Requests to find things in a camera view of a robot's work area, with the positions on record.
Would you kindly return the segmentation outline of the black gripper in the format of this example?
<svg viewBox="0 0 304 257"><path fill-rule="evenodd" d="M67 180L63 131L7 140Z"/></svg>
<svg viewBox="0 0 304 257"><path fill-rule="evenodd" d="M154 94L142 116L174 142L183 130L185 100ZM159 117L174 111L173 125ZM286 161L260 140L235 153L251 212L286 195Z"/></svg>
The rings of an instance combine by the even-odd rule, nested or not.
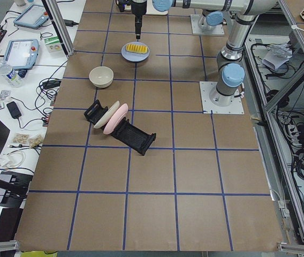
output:
<svg viewBox="0 0 304 257"><path fill-rule="evenodd" d="M124 12L125 6L131 6L131 12L134 15L145 15L147 12L147 1L146 0L117 0L116 4L120 12ZM135 16L135 38L141 39L142 29L142 16Z"/></svg>

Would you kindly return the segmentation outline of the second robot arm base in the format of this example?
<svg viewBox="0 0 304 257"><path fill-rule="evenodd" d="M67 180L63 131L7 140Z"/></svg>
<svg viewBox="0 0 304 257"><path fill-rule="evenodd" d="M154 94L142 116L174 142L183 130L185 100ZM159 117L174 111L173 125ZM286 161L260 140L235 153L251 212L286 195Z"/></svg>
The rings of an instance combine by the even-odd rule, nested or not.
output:
<svg viewBox="0 0 304 257"><path fill-rule="evenodd" d="M220 25L223 20L224 16L221 11L203 9L197 25L201 32L206 32Z"/></svg>

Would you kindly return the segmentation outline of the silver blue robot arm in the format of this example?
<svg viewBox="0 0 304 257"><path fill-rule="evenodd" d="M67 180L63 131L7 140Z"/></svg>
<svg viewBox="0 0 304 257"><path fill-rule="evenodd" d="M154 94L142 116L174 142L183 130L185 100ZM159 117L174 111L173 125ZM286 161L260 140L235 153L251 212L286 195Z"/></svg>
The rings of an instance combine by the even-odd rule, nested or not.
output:
<svg viewBox="0 0 304 257"><path fill-rule="evenodd" d="M153 7L159 12L168 11L172 7L183 9L195 8L210 11L234 11L235 20L226 45L217 57L217 63L238 62L242 58L242 50L246 38L255 20L260 14L269 11L276 1L152 1Z"/></svg>

